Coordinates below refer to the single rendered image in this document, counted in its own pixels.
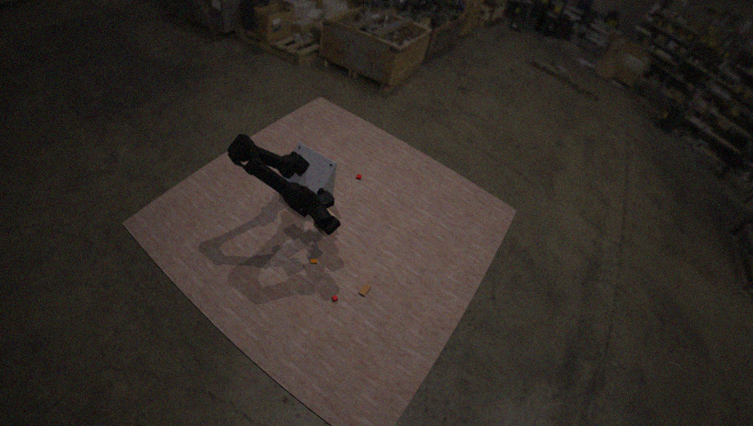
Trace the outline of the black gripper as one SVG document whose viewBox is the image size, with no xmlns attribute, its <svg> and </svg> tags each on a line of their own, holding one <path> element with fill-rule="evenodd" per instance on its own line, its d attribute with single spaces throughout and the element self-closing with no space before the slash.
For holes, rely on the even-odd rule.
<svg viewBox="0 0 753 426">
<path fill-rule="evenodd" d="M 340 222 L 334 216 L 332 217 L 332 223 L 323 229 L 327 233 L 327 235 L 331 235 L 340 226 Z"/>
</svg>

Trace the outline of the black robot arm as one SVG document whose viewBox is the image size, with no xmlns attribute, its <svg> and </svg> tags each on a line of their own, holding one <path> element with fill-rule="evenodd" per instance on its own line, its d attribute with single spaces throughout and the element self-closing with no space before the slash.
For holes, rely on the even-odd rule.
<svg viewBox="0 0 753 426">
<path fill-rule="evenodd" d="M 247 174 L 254 175 L 273 188 L 302 217 L 310 215 L 321 229 L 332 223 L 333 217 L 327 208 L 334 205 L 334 197 L 328 190 L 320 188 L 316 194 L 308 187 L 285 179 L 292 178 L 295 172 L 301 177 L 310 166 L 300 154 L 292 151 L 290 154 L 279 156 L 256 146 L 247 134 L 239 134 L 227 151 L 234 165 L 242 166 Z M 241 162 L 247 163 L 244 165 Z M 277 169 L 281 175 L 267 166 Z M 301 210 L 303 205 L 304 208 Z"/>
</svg>

